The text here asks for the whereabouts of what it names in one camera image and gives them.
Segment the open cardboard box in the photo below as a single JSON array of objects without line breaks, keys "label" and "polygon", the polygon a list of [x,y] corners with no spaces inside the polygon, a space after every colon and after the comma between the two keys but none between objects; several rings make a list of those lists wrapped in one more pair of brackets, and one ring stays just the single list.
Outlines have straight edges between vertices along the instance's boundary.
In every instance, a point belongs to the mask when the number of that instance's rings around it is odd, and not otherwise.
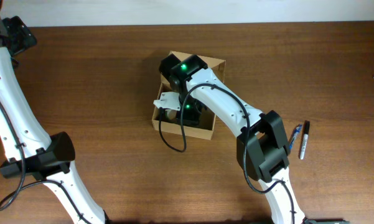
[{"label": "open cardboard box", "polygon": [[[170,54],[174,54],[180,61],[185,60],[191,54],[186,54],[182,52],[170,51]],[[225,78],[225,60],[199,56],[207,65],[213,70],[217,78],[224,83]],[[172,91],[170,83],[161,75],[161,87],[159,88],[159,93],[157,95],[157,100],[160,99],[162,93]],[[214,131],[214,124],[216,121],[216,115],[210,111],[210,109],[202,110],[202,115],[200,116],[200,122],[197,127],[184,126],[184,131],[186,136],[191,136],[195,138],[208,139],[211,140]],[[152,124],[156,131],[159,130],[159,109],[155,107],[154,114],[152,116]],[[181,127],[179,124],[170,123],[162,121],[161,124],[162,132],[181,134]]]}]

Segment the white wall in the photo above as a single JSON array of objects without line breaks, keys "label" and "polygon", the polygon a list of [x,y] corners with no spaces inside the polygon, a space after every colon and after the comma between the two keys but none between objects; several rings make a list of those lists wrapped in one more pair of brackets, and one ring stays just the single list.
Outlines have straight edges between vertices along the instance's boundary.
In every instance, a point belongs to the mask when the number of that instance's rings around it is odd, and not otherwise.
[{"label": "white wall", "polygon": [[374,0],[5,0],[28,26],[371,21]]}]

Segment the black marker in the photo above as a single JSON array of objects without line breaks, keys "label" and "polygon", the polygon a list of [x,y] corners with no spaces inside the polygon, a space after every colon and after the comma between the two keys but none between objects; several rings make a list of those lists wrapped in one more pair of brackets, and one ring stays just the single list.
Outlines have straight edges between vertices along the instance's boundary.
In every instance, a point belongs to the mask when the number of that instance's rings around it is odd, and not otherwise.
[{"label": "black marker", "polygon": [[304,153],[306,152],[307,141],[309,139],[309,130],[310,130],[310,121],[306,121],[304,123],[303,143],[301,144],[300,159],[304,158]]}]

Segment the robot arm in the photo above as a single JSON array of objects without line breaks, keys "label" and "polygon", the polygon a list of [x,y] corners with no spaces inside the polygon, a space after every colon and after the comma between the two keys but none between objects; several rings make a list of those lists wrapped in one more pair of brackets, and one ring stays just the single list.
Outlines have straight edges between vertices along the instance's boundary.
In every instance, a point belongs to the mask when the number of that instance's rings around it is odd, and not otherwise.
[{"label": "robot arm", "polygon": [[[74,206],[81,214],[86,214],[83,218],[88,222],[108,223],[105,212],[94,202],[78,175],[74,161],[75,150],[69,136],[66,133],[59,133],[50,137],[27,104],[12,68],[12,55],[9,50],[14,51],[10,49],[9,44],[5,44],[5,40],[10,36],[7,34],[9,29],[3,28],[5,26],[1,20],[0,22],[0,34],[5,33],[0,35],[0,104],[5,109],[19,142],[23,145],[26,175],[33,175],[36,180],[45,181],[44,184],[58,197],[74,223],[86,223],[79,217]],[[27,36],[31,36],[30,33],[28,35],[29,30],[24,24],[18,24],[18,28]],[[21,153],[16,147],[17,144],[1,109],[0,137],[7,157],[0,171],[5,178],[19,176],[22,173]]]},{"label": "robot arm", "polygon": [[[263,114],[260,110],[242,101],[218,80],[213,71],[196,55],[183,62],[180,62],[174,55],[170,55],[162,61],[159,70],[169,81],[172,89],[179,93],[178,105],[182,105],[188,92],[194,89],[190,93],[191,97],[210,108],[230,128],[237,138],[237,159],[241,166],[243,164],[243,151],[246,147],[245,142],[248,143],[246,171],[252,179],[259,181],[263,190],[271,187],[277,180],[284,181],[294,204],[295,223],[293,224],[302,223],[304,213],[296,202],[289,181],[288,155],[290,150],[282,119],[279,115],[274,111]],[[196,88],[197,85],[203,83],[216,85],[238,98],[248,112],[250,128],[246,128],[245,114],[234,98],[210,86]],[[155,105],[166,108],[165,103],[170,102],[159,100],[155,102]],[[249,140],[245,141],[247,131],[249,132]],[[260,139],[256,137],[258,132],[264,133],[264,136]],[[291,201],[282,185],[276,185],[266,194],[266,198],[275,224],[292,222]]]}]

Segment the wooden surface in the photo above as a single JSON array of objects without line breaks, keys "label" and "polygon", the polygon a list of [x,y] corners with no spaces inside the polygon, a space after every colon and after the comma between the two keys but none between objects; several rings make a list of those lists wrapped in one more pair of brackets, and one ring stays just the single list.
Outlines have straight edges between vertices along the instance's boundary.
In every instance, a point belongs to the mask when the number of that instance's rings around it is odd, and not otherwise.
[{"label": "wooden surface", "polygon": [[[17,57],[20,86],[49,134],[66,131],[92,197],[112,220],[210,222],[271,216],[217,121],[211,141],[179,154],[151,123],[159,62],[177,50],[227,60],[225,83],[283,118],[287,135],[311,121],[306,157],[290,176],[309,218],[374,223],[374,22],[32,29]],[[181,146],[181,137],[166,134]],[[0,142],[0,165],[4,151]],[[0,199],[18,180],[0,175]],[[21,193],[0,223],[71,223],[44,186]]]}]

